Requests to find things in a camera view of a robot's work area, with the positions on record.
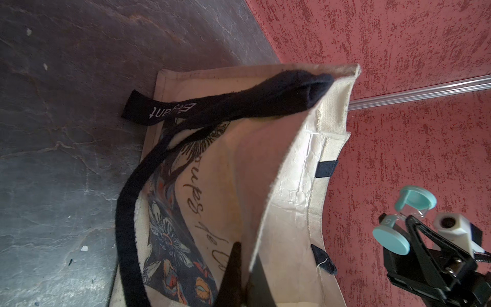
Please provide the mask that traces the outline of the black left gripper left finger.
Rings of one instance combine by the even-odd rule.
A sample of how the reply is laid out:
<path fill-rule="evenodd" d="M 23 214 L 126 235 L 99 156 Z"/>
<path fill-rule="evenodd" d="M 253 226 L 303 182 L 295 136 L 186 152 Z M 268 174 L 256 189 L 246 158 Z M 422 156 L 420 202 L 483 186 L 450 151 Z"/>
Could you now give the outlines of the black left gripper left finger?
<path fill-rule="evenodd" d="M 241 254 L 241 243 L 234 243 L 214 307 L 240 307 L 242 305 Z"/>

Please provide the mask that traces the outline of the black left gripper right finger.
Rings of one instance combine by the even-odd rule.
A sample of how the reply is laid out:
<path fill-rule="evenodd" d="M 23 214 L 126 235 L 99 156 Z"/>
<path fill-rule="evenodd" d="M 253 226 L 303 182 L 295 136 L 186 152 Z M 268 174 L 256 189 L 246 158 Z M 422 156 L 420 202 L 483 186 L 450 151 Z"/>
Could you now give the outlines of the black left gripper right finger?
<path fill-rule="evenodd" d="M 248 307 L 276 307 L 269 284 L 259 256 L 254 261 L 253 270 L 247 283 Z"/>

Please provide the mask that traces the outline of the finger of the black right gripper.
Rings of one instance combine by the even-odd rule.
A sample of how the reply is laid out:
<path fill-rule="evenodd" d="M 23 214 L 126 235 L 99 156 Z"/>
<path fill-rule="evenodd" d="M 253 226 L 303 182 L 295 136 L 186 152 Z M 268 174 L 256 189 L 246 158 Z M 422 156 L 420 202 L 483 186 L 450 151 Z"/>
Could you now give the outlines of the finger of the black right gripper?
<path fill-rule="evenodd" d="M 417 256 L 425 280 L 430 286 L 446 286 L 446 282 L 439 273 L 433 252 L 441 251 L 442 249 L 466 251 L 454 245 L 439 235 L 437 230 L 433 231 L 421 220 L 413 216 L 409 216 L 405 224 L 410 235 L 410 245 Z"/>
<path fill-rule="evenodd" d="M 386 214 L 379 216 L 379 224 L 384 216 Z M 407 255 L 397 255 L 383 247 L 383 256 L 387 277 L 394 286 L 419 296 L 425 303 L 433 303 L 434 299 L 444 297 L 442 290 L 446 286 L 430 286 L 428 284 L 411 245 Z"/>

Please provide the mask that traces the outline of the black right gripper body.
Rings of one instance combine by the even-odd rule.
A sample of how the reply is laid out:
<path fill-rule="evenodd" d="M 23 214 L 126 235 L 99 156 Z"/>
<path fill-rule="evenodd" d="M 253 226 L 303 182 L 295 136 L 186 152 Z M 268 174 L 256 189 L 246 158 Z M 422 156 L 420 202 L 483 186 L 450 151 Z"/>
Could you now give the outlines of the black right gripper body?
<path fill-rule="evenodd" d="M 444 297 L 434 306 L 490 306 L 490 272 L 477 272 L 478 264 L 490 263 L 490 253 L 469 254 L 456 249 L 434 251 L 439 273 L 446 282 Z"/>

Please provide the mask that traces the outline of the cream canvas tote bag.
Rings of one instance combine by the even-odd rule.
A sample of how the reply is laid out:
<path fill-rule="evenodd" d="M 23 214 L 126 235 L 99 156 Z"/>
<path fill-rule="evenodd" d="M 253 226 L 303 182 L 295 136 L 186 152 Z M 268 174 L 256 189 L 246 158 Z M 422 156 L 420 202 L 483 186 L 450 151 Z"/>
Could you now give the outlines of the cream canvas tote bag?
<path fill-rule="evenodd" d="M 148 127 L 116 207 L 111 306 L 214 306 L 233 244 L 276 306 L 344 306 L 323 205 L 358 64 L 161 70 L 122 117 Z"/>

